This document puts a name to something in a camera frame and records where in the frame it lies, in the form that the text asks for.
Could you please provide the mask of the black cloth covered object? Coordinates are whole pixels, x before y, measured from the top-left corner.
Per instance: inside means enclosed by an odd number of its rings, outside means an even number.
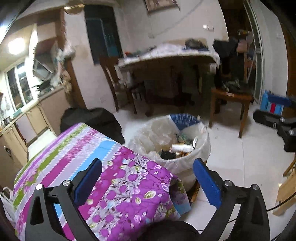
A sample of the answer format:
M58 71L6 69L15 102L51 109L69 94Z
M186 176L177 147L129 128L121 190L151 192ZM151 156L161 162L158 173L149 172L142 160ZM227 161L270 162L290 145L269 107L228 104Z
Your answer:
M115 116L104 108L68 108L61 118L60 132L77 123L85 123L112 140L124 144L122 127Z

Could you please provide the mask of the green clothes on stool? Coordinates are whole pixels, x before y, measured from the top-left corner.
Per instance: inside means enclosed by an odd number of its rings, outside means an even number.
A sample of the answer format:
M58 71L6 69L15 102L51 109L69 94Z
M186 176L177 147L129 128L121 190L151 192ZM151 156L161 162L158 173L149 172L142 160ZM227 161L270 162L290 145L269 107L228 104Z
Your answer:
M241 93L241 94L253 94L253 90L250 86L238 79L232 81L225 81L222 85L222 89L229 93Z

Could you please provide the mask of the white cloth on table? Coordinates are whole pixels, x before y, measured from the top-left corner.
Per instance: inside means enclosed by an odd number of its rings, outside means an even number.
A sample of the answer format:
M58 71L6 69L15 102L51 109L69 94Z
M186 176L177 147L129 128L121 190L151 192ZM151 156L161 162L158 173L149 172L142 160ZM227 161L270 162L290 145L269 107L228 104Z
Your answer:
M126 57L119 60L117 64L119 68L124 68L130 64L138 63L140 61L166 58L166 57L195 57L195 56L206 56L210 57L210 63L215 63L217 66L220 65L219 54L212 50L196 50L186 49L185 46L174 45L174 44L160 44L151 51L141 54L136 57Z

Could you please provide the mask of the range hood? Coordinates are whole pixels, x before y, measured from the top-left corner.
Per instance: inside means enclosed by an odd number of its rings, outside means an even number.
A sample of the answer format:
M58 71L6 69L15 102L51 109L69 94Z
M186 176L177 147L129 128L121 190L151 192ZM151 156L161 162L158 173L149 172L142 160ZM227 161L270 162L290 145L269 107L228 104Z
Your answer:
M59 47L56 39L39 42L35 48L33 74L43 81L53 78L57 72Z

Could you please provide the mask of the hanging plastic bags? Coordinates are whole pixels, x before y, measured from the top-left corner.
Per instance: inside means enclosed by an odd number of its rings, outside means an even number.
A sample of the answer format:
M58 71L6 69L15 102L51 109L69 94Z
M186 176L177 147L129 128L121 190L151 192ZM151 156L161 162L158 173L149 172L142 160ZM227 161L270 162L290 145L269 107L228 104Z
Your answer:
M66 41L65 49L58 47L56 40L51 48L51 58L54 66L54 74L51 78L50 84L56 88L63 83L64 72L66 71L65 62L71 60L75 56L75 48Z

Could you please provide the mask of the purple floral tablecloth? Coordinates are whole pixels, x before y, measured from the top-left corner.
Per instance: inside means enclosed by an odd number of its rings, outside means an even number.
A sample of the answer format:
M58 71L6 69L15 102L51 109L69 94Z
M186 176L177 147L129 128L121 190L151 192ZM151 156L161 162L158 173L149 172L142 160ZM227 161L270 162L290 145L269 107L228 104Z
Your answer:
M16 236L25 239L37 184L55 187L102 161L102 173L79 211L99 240L136 240L151 223L190 211L184 186L171 171L79 123L32 158L14 180Z

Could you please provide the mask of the trash bin with plastic liner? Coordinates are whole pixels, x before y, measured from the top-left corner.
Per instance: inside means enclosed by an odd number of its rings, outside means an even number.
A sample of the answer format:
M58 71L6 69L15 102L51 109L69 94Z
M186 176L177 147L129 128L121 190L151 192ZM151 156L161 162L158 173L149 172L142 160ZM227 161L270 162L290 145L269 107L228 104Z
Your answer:
M179 131L170 115L149 120L135 132L128 148L177 175L186 191L196 182L194 160L207 162L211 152L209 133L201 120Z

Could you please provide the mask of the black jacket on chair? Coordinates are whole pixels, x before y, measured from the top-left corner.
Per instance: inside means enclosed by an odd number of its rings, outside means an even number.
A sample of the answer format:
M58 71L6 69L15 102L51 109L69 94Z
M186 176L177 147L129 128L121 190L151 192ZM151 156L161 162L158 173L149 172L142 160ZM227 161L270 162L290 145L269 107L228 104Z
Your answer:
M225 82L231 80L231 59L236 56L237 47L238 40L235 38L230 41L214 40L213 48L220 57L220 64L216 68L216 74L214 76L214 85L216 88L222 88Z

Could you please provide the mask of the blue white plastic wrapper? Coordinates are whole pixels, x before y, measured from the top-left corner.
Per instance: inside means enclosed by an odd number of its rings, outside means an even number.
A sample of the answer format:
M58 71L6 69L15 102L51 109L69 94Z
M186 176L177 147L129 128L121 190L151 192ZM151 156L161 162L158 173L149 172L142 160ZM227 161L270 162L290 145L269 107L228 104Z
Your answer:
M170 114L170 118L179 131L200 122L196 116L187 113Z

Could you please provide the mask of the dark wooden chair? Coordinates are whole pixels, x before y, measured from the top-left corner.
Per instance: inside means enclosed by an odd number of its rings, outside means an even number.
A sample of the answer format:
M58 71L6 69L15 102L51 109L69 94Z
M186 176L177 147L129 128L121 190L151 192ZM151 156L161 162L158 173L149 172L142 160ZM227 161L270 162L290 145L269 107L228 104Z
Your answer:
M128 103L132 105L133 113L137 114L133 94L138 94L140 100L142 100L142 97L146 100L144 82L127 82L123 78L119 78L115 68L119 63L118 57L99 57L99 63L110 87L116 112L119 111L117 94L125 93Z

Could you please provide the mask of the dark clothes pile on table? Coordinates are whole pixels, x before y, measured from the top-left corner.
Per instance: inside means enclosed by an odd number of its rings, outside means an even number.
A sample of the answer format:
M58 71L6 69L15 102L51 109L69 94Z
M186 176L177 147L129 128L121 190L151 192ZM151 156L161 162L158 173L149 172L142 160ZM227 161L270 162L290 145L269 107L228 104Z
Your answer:
M183 50L208 51L208 46L198 39L187 39Z

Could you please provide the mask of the wooden stool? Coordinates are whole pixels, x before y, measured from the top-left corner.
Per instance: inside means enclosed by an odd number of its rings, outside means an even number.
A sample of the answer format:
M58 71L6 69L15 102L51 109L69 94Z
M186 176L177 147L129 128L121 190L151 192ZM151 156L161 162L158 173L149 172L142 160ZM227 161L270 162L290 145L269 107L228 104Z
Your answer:
M236 107L240 112L240 126L238 137L242 138L247 124L250 105L253 103L251 93L230 93L226 90L212 88L210 101L210 118L208 127L211 128L216 121L217 114L226 107Z

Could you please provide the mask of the dark interior window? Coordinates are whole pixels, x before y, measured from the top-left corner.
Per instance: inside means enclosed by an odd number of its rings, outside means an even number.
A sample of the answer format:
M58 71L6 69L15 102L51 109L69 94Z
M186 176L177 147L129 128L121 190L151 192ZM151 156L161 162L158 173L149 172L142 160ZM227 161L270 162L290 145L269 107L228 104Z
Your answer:
M114 10L110 6L86 5L86 29L95 65L101 57L123 57Z

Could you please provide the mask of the kitchen window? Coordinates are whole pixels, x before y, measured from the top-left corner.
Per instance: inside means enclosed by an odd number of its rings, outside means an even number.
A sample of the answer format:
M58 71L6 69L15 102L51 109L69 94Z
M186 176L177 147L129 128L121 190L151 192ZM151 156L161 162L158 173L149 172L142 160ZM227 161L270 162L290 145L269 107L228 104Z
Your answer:
M19 110L33 100L25 71L25 63L22 62L11 68L6 75L12 102L15 110Z

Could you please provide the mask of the blue bottle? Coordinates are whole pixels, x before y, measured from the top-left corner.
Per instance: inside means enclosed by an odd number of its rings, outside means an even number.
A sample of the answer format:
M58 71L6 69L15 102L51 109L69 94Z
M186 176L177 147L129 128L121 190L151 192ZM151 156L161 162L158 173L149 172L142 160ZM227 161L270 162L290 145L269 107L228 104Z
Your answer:
M279 95L270 94L268 96L270 103L276 104L276 109L274 114L281 115L284 107L289 107L291 105L291 100L288 97L283 97Z
M265 90L263 95L262 95L262 100L261 100L261 105L260 105L260 110L261 111L270 111L270 102L268 100L268 96L271 94L271 91Z

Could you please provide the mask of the framed elephant picture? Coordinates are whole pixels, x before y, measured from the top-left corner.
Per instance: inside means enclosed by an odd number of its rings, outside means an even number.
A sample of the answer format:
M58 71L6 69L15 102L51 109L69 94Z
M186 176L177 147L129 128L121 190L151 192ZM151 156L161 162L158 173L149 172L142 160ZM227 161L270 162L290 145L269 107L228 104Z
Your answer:
M144 0L144 4L149 14L171 8L180 9L176 0Z

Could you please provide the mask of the red bottle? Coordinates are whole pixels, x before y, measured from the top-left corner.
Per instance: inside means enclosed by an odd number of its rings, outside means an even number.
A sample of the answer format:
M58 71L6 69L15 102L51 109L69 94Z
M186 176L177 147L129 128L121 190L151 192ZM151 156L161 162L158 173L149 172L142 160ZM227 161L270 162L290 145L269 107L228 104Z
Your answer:
M275 109L276 109L276 104L275 103L271 103L271 106L270 106L270 112L271 113L274 113L275 112Z

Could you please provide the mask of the kitchen cabinets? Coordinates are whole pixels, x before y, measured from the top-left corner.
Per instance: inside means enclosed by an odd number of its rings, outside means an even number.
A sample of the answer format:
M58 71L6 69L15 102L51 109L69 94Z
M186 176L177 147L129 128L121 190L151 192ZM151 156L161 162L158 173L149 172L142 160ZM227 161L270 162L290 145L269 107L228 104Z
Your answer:
M28 161L28 147L46 130L60 135L61 118L70 107L63 87L38 98L21 110L1 130L1 165L22 168Z

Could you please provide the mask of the round wooden dining table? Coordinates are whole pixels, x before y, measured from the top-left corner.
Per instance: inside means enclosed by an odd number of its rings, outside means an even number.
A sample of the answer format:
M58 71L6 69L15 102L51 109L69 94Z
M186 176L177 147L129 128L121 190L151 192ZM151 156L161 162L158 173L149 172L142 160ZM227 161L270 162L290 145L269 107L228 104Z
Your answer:
M130 72L136 80L144 82L147 117L154 114L156 104L172 105L183 113L185 108L193 106L192 94L185 92L184 79L187 66L201 76L203 69L210 64L218 64L219 56L209 51L181 51L179 53L157 54L147 57L125 58L119 61L122 72Z

